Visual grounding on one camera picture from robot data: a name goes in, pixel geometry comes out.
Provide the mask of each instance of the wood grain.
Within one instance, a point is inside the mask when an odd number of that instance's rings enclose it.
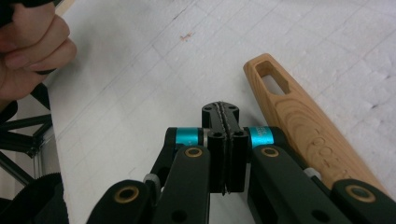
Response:
[[[322,182],[329,189],[337,180],[355,178],[387,193],[345,137],[271,55],[252,59],[244,70],[268,124],[283,130],[290,145],[321,173]],[[284,95],[266,88],[262,77],[269,75]]]

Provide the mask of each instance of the handle slot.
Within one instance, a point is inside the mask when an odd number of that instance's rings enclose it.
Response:
[[[281,75],[281,73],[269,61],[256,64],[255,69],[267,92],[274,95],[285,95],[290,93],[289,82]]]

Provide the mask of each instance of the wooden handle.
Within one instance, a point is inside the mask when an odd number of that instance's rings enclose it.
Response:
[[[55,13],[58,16],[62,16],[67,11],[67,9],[69,9],[73,5],[74,2],[75,2],[75,0],[60,1],[59,4],[56,5]]]
[[[289,73],[269,54],[244,66],[247,80],[270,126],[277,126],[305,162],[321,173],[330,189],[354,178],[386,192],[343,135]],[[271,93],[262,78],[272,76],[285,94]]]

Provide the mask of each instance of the cyan band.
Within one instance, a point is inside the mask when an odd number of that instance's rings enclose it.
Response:
[[[177,128],[176,144],[185,146],[198,145],[198,129],[197,128]]]
[[[248,129],[250,131],[251,148],[274,143],[274,136],[269,127],[249,127]]]

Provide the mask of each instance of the metal bolt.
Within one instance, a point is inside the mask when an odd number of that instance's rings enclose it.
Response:
[[[352,198],[363,203],[375,202],[374,194],[370,190],[358,185],[346,186],[346,193],[349,194],[349,196],[351,196]]]
[[[264,147],[262,148],[262,155],[267,157],[277,157],[279,156],[279,151],[272,147]]]
[[[137,198],[139,188],[137,186],[126,186],[119,189],[114,195],[114,201],[117,203],[129,203]]]

